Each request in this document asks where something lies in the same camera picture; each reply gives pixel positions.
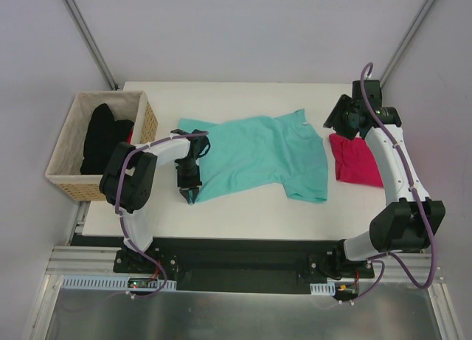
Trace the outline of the teal t shirt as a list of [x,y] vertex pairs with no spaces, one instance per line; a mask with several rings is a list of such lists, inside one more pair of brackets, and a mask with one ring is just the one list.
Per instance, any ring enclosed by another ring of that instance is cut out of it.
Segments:
[[199,203],[267,184],[281,184],[294,200],[317,204],[328,199],[323,140],[302,109],[221,124],[182,118],[178,126],[208,133],[209,151],[199,159]]

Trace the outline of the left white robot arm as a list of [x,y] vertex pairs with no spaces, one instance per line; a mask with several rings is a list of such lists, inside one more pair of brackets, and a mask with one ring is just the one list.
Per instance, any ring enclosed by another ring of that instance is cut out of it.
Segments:
[[157,169],[173,163],[177,188],[188,204],[194,204],[203,186],[198,160],[208,154],[211,144],[206,131],[191,133],[176,129],[169,136],[142,145],[119,143],[105,168],[99,190],[114,207],[131,265],[141,273],[161,265],[148,250],[153,242],[144,212]]

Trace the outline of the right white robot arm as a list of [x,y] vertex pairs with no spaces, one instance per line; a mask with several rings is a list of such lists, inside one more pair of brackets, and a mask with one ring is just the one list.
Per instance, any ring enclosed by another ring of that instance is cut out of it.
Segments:
[[352,94],[340,96],[324,123],[345,139],[363,139],[383,183],[386,206],[366,232],[340,240],[326,258],[336,279],[383,255],[436,250],[434,235],[445,217],[417,176],[404,142],[397,110],[382,104],[379,80],[356,80]]

